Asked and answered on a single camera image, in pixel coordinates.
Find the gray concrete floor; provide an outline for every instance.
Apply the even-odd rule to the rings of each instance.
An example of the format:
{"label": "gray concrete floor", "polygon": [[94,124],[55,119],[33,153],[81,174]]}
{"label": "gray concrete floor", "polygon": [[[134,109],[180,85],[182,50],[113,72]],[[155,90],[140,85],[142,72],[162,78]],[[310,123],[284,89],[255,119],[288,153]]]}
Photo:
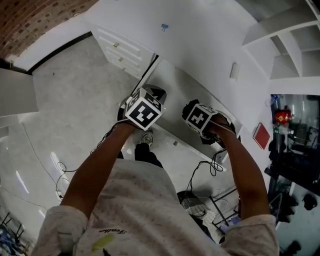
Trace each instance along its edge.
{"label": "gray concrete floor", "polygon": [[[47,209],[59,204],[55,192],[55,183],[61,175],[57,160],[64,162],[68,170],[77,169],[112,127],[119,102],[138,80],[109,63],[93,37],[48,60],[33,72],[33,80],[39,112],[22,116],[22,123],[11,126],[9,136],[0,142],[0,195],[8,210],[35,240],[44,220],[39,210],[46,214]],[[134,142],[141,135],[135,134],[125,144],[122,150],[125,158],[134,157]],[[151,151],[179,192],[187,188],[193,170],[203,159],[173,143],[172,138],[154,131]],[[203,164],[193,179],[194,192],[209,196],[231,189],[234,181],[230,163],[225,166],[226,172],[212,177],[209,166]],[[73,173],[67,173],[64,178],[70,180],[72,176]],[[60,179],[57,186],[65,191],[65,185]],[[238,194],[225,199],[227,207],[225,201],[219,206],[222,210],[226,207],[228,212],[237,205]]]}

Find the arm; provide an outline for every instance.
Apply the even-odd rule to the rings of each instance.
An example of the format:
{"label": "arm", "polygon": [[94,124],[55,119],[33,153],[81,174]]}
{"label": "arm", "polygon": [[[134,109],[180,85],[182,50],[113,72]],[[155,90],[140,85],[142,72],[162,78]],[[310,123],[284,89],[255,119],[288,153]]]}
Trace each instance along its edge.
{"label": "arm", "polygon": [[74,207],[90,218],[117,156],[134,130],[132,125],[126,123],[115,127],[76,171],[60,205]]}
{"label": "arm", "polygon": [[[216,123],[225,121],[217,116]],[[254,159],[233,133],[213,125],[210,131],[223,141],[230,157],[235,186],[241,199],[241,218],[270,214],[264,178]]]}

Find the black pants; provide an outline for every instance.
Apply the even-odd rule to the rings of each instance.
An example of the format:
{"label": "black pants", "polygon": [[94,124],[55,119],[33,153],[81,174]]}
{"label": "black pants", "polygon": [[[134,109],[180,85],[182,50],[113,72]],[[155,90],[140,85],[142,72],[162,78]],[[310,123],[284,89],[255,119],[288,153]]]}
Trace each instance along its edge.
{"label": "black pants", "polygon": [[[124,155],[121,151],[118,154],[117,158],[124,159]],[[136,161],[147,162],[163,168],[162,164],[159,162],[156,155],[150,152],[149,145],[147,143],[140,143],[135,146],[134,159]]]}

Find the brick wall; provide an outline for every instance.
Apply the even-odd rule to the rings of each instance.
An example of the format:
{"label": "brick wall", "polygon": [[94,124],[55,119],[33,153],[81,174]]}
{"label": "brick wall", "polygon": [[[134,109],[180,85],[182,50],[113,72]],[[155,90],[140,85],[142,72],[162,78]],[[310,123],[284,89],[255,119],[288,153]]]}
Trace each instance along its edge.
{"label": "brick wall", "polygon": [[98,0],[0,0],[0,59],[19,56],[45,32]]}

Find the sneaker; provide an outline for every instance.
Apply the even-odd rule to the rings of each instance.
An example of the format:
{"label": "sneaker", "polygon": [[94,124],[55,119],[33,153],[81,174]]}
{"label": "sneaker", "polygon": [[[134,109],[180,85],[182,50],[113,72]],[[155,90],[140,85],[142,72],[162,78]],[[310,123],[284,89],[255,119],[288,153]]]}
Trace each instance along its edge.
{"label": "sneaker", "polygon": [[147,130],[145,134],[142,136],[140,143],[147,143],[150,148],[153,142],[154,142],[154,133],[152,130]]}

